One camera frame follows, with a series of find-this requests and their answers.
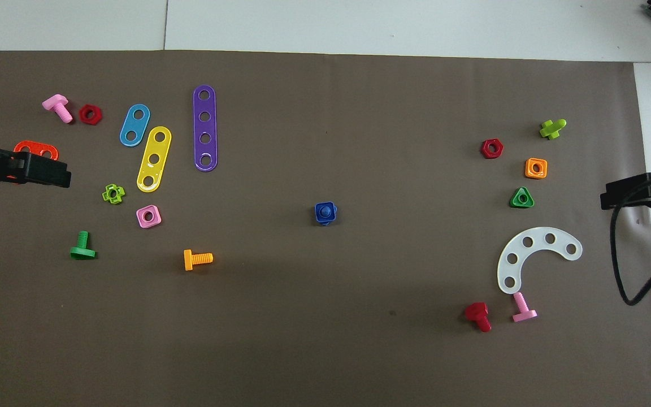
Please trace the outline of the blue two-hole plastic strip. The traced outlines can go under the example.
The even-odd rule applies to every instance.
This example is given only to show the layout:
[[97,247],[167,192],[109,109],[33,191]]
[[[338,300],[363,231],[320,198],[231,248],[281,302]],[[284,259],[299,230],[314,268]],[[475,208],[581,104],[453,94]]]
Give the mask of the blue two-hole plastic strip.
[[119,141],[125,147],[138,146],[145,135],[150,120],[150,109],[145,104],[134,104],[128,109],[122,127]]

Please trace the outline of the orange three-hole angled plate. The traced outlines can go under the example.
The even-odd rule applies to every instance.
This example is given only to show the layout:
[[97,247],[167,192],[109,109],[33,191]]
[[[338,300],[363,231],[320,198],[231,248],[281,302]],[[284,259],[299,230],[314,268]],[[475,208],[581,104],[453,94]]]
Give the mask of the orange three-hole angled plate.
[[[59,150],[57,147],[45,142],[38,141],[21,141],[16,144],[13,149],[15,153],[28,153],[32,157],[39,155],[44,159],[50,161],[57,161],[59,159]],[[52,164],[44,164],[39,159],[29,158],[29,161],[24,165],[22,179],[43,185],[54,185],[57,180],[56,166]]]

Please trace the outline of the purple four-hole plastic strip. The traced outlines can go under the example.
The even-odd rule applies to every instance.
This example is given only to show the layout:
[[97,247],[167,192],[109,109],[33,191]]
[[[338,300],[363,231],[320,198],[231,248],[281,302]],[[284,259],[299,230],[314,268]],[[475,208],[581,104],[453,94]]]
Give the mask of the purple four-hole plastic strip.
[[215,90],[207,84],[192,93],[194,165],[211,172],[218,164],[217,104]]

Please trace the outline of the lime green plastic bolt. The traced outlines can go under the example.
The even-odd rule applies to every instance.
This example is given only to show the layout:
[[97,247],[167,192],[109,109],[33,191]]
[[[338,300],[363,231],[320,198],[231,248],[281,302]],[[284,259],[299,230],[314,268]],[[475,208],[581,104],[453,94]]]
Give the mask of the lime green plastic bolt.
[[557,119],[556,121],[552,121],[551,119],[548,119],[541,124],[541,128],[539,131],[540,136],[546,137],[547,139],[550,140],[554,140],[555,138],[560,136],[560,131],[564,129],[566,125],[567,125],[566,119]]

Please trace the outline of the yellow three-hole plastic strip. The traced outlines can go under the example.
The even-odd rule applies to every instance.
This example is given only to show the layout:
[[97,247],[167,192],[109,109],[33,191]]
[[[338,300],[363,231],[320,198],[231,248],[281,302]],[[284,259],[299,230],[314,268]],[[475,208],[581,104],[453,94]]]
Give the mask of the yellow three-hole plastic strip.
[[168,127],[157,126],[149,132],[136,180],[137,188],[143,193],[152,193],[159,188],[171,141]]

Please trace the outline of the orange plastic bolt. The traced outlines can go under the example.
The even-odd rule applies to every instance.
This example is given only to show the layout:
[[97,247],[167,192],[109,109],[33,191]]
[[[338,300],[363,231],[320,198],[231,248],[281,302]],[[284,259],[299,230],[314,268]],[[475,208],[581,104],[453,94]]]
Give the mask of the orange plastic bolt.
[[184,270],[192,271],[194,266],[209,265],[214,262],[212,253],[192,253],[191,249],[183,250]]

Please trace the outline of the white curved five-hole strip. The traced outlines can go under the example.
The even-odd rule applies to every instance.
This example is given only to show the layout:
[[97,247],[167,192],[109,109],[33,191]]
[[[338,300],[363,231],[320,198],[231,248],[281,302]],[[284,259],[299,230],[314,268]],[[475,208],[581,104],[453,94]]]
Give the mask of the white curved five-hole strip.
[[509,240],[497,262],[497,283],[507,295],[521,291],[522,268],[533,253],[558,253],[568,261],[578,260],[583,253],[581,242],[572,234],[555,227],[533,227]]

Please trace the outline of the green triangle plastic nut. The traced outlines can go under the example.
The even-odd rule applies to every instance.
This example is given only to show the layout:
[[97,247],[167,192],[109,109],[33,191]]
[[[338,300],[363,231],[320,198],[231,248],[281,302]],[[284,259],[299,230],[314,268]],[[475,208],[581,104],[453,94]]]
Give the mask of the green triangle plastic nut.
[[517,209],[532,208],[534,205],[535,200],[527,187],[517,188],[509,201],[509,206]]

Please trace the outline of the pink plastic bolt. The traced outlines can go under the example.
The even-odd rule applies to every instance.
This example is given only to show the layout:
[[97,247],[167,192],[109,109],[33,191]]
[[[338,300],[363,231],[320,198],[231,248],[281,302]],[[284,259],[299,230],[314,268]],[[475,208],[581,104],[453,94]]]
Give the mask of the pink plastic bolt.
[[513,294],[515,304],[517,305],[518,312],[512,316],[514,322],[527,321],[538,316],[538,313],[534,309],[530,309],[527,304],[526,299],[523,296],[523,293],[516,292]]
[[68,98],[61,94],[55,94],[44,100],[41,105],[47,111],[53,111],[62,123],[70,124],[74,120],[72,114],[67,109]]

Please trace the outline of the red plastic bolt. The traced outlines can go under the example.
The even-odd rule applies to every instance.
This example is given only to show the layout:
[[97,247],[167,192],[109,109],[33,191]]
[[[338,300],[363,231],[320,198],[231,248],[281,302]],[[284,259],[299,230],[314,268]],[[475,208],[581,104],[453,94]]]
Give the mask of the red plastic bolt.
[[468,321],[475,324],[481,332],[490,332],[492,329],[488,315],[488,306],[484,302],[472,303],[468,305],[463,312],[463,316],[465,316]]

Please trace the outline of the pink square plastic nut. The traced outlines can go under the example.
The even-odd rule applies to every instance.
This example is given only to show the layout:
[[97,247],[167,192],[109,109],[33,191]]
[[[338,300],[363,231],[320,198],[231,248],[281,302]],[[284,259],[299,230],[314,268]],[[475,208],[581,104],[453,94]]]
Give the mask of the pink square plastic nut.
[[155,205],[147,205],[135,212],[139,226],[142,229],[150,229],[161,224],[159,208]]

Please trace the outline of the brown table mat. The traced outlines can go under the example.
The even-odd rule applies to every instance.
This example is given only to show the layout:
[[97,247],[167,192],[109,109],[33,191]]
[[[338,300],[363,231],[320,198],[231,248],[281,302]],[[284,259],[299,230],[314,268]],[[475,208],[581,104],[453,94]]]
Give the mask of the brown table mat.
[[[202,84],[211,172],[194,165]],[[72,123],[41,105],[55,94]],[[548,119],[567,121],[554,140]],[[170,152],[143,193],[157,126]],[[600,209],[645,170],[631,63],[0,52],[0,149],[24,140],[56,146],[72,182],[0,183],[0,407],[651,407],[651,294],[623,304]],[[525,177],[531,157],[546,178]],[[532,208],[509,206],[519,187]],[[147,205],[161,224],[142,229]],[[498,259],[542,226],[583,253],[527,258],[538,316],[514,322]],[[96,258],[70,257],[80,230]],[[185,249],[214,262],[185,271]],[[463,316],[476,302],[490,332]]]

